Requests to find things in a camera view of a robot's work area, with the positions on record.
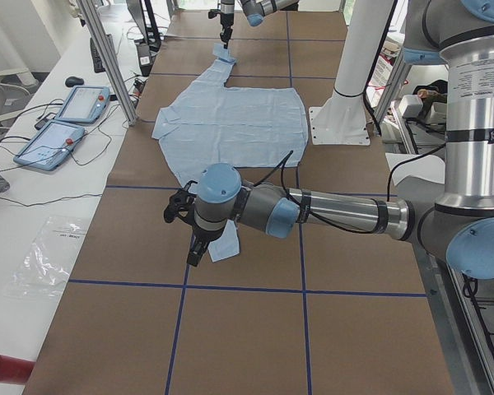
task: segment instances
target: warning label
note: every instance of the warning label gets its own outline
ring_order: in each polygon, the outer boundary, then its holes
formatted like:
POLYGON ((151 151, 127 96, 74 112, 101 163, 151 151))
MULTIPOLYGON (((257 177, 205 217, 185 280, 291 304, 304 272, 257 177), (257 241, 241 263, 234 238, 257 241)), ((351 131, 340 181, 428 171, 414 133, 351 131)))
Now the warning label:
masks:
POLYGON ((494 59, 460 64, 450 69, 449 103, 494 97, 494 59))

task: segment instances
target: red cylinder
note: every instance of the red cylinder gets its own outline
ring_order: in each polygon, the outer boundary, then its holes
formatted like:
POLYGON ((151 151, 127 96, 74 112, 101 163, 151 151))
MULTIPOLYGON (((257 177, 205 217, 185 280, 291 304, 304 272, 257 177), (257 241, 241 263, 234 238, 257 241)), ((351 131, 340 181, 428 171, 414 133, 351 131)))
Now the red cylinder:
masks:
POLYGON ((0 355, 0 383, 25 384, 35 362, 0 355))

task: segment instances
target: tablet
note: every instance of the tablet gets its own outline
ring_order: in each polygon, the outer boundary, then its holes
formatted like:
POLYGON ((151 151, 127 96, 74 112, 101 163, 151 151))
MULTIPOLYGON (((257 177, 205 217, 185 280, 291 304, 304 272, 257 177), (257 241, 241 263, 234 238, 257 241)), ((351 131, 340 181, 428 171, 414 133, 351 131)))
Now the tablet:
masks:
POLYGON ((81 86, 72 88, 55 119, 69 123, 94 123, 110 101, 110 89, 106 86, 81 86))
POLYGON ((82 126, 51 120, 15 155, 13 160, 24 166, 54 170, 84 138, 82 126))

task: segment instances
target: blue joint cap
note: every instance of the blue joint cap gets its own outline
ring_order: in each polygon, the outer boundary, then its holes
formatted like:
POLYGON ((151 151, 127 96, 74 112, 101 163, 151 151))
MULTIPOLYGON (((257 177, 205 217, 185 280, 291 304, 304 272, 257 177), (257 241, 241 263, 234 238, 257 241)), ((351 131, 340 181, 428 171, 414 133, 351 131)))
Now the blue joint cap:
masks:
POLYGON ((238 170, 227 163, 207 167, 198 182, 198 198, 207 203, 225 203, 235 198, 241 189, 238 170))
POLYGON ((445 60, 439 56, 439 52, 436 51, 423 51, 421 49, 409 49, 404 48, 404 62, 408 64, 445 64, 445 60))
POLYGON ((494 218, 463 228, 450 242, 446 262, 466 276, 494 278, 494 218))
POLYGON ((461 0, 477 18, 494 23, 494 0, 461 0))
POLYGON ((300 208, 295 203, 285 198, 280 199, 267 221, 265 233, 285 239, 291 233, 299 214, 300 208))
POLYGON ((247 16, 247 21, 253 27, 261 25, 263 22, 263 16, 260 14, 250 14, 247 16))

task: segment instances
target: clear plastic wrapper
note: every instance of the clear plastic wrapper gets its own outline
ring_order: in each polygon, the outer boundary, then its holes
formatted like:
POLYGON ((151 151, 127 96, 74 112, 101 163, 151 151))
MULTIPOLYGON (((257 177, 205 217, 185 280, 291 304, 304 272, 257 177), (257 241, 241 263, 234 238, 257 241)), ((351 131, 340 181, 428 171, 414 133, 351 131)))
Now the clear plastic wrapper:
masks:
POLYGON ((60 298, 90 222, 84 218, 49 217, 4 293, 27 299, 60 298))

